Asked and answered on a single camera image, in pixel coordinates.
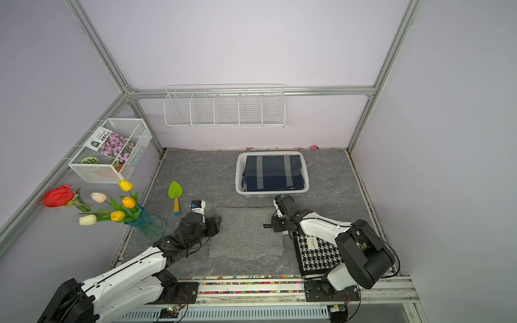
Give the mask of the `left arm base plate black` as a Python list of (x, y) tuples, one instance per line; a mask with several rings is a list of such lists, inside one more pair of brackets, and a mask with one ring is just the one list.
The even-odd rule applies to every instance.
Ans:
[(197, 301), (199, 284), (179, 282), (166, 286), (152, 304), (194, 304)]

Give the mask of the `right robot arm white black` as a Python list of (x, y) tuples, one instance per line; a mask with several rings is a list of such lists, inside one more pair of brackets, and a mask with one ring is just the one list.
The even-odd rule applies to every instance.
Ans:
[(354, 285), (371, 289), (397, 261), (388, 244), (364, 220), (339, 222), (301, 210), (289, 195), (277, 195), (273, 204), (273, 231), (322, 240), (339, 251), (341, 262), (316, 281), (316, 286), (330, 295)]

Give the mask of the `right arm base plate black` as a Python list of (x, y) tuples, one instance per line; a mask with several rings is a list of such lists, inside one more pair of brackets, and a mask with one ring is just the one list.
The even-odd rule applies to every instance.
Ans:
[(327, 302), (327, 301), (358, 301), (359, 292), (355, 285), (346, 287), (338, 291), (329, 283), (320, 279), (309, 279), (304, 281), (305, 299), (307, 302)]

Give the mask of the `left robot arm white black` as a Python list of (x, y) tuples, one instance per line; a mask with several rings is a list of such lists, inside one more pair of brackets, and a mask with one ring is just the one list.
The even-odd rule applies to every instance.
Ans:
[(112, 322), (145, 304), (188, 303), (188, 293), (168, 267), (195, 253), (203, 239), (220, 231), (222, 218), (201, 213), (184, 216), (171, 236), (97, 277), (62, 283), (39, 322)]

